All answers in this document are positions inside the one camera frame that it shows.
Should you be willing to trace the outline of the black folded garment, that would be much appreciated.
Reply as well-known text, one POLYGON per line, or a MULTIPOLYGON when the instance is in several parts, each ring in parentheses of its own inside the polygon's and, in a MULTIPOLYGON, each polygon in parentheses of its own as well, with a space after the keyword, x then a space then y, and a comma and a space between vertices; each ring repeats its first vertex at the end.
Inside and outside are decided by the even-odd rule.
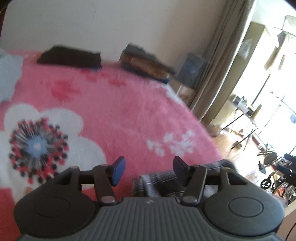
POLYGON ((100 69, 101 55, 100 52, 55 45, 51 49, 44 51, 37 60, 37 63, 84 69, 100 69))

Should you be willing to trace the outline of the blue box on nightstand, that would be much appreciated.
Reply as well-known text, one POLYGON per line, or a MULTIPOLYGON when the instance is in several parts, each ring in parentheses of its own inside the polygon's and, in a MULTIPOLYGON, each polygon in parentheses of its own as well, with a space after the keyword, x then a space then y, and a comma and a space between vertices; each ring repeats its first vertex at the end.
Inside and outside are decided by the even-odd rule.
POLYGON ((177 75, 178 82, 195 89, 199 84, 207 62, 198 55, 189 53, 177 75))

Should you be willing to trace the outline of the grey folded garment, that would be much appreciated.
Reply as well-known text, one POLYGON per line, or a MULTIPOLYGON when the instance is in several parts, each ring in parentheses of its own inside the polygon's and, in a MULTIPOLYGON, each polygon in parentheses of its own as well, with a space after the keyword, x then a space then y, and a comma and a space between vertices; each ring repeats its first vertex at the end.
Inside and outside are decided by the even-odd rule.
POLYGON ((0 100, 3 103, 13 98, 15 86, 22 76, 23 57, 1 49, 0 63, 0 100))

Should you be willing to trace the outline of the beige curtain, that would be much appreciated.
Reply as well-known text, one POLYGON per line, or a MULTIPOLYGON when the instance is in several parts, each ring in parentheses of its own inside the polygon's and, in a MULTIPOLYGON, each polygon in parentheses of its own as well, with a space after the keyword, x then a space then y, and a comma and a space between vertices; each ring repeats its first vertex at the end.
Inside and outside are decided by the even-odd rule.
POLYGON ((206 116, 214 103, 251 21, 254 1, 226 1, 222 17, 205 53, 205 69, 195 87, 189 107, 208 125, 206 116))

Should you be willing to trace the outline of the wheelchair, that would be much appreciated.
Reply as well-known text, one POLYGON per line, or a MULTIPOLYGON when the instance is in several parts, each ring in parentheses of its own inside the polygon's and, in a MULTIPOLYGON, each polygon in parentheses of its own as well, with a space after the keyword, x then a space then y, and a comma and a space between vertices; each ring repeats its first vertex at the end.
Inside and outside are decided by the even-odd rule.
POLYGON ((287 205, 295 201, 295 156, 284 154, 269 167, 273 172, 261 181, 263 190, 271 190, 271 193, 286 201, 287 205))

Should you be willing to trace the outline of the pink floral blanket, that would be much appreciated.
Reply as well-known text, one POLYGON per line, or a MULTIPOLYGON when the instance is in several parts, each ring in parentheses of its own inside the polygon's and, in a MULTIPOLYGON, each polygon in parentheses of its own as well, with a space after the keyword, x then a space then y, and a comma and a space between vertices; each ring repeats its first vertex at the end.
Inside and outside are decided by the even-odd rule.
POLYGON ((124 71, 117 63, 84 70, 37 63, 40 52, 17 51, 22 76, 11 101, 1 104, 1 240, 20 233, 14 205, 26 189, 70 166, 91 170, 126 159, 126 170, 115 189, 130 196, 132 180, 168 171, 173 158, 205 165, 221 155, 210 135, 169 85, 124 71), (13 135, 21 121, 44 118, 61 145, 47 156, 44 170, 29 173, 13 135))

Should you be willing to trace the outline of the folding table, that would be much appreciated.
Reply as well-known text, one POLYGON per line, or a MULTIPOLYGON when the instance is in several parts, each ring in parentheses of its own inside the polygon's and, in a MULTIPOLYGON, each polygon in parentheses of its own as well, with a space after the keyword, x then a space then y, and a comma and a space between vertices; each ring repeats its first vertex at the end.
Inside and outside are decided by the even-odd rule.
POLYGON ((249 104, 248 100, 243 96, 235 95, 230 100, 231 107, 234 108, 233 119, 225 124, 220 129, 220 132, 234 133, 241 137, 241 140, 236 140, 230 147, 230 152, 235 149, 246 149, 246 146, 252 139, 252 136, 259 130, 255 118, 258 116, 262 109, 262 105, 257 106, 249 104))

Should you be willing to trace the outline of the black office chair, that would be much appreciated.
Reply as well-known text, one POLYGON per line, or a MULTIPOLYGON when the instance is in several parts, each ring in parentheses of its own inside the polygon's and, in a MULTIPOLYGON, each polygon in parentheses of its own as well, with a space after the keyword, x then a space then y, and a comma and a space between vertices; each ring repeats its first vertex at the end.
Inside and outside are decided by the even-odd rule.
POLYGON ((260 149, 260 152, 257 154, 258 157, 264 157, 263 162, 258 162, 259 171, 263 174, 266 174, 266 168, 272 165, 274 161, 277 160, 278 155, 273 150, 273 147, 269 144, 266 144, 260 149))

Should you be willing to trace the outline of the black white plaid shirt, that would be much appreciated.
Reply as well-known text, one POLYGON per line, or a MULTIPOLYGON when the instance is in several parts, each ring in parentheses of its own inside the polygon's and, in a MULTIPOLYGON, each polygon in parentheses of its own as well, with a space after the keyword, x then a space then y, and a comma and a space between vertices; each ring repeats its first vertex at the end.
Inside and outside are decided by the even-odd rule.
MULTIPOLYGON (((227 159, 204 165, 208 174, 220 172, 222 167, 237 171, 233 162, 227 159)), ((181 185, 174 171, 144 174, 132 180, 132 197, 174 197, 181 198, 185 187, 181 185)), ((209 198, 218 192, 217 185, 206 185, 202 199, 209 198)))

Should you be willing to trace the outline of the dark brown folded garment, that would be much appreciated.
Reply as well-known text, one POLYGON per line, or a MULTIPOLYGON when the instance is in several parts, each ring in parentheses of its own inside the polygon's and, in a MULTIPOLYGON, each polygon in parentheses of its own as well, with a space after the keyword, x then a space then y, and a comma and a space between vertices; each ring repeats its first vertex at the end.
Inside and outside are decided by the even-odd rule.
POLYGON ((166 66, 154 55, 144 48, 128 44, 119 58, 121 66, 129 72, 142 77, 152 78, 162 83, 169 83, 176 72, 173 68, 166 66))

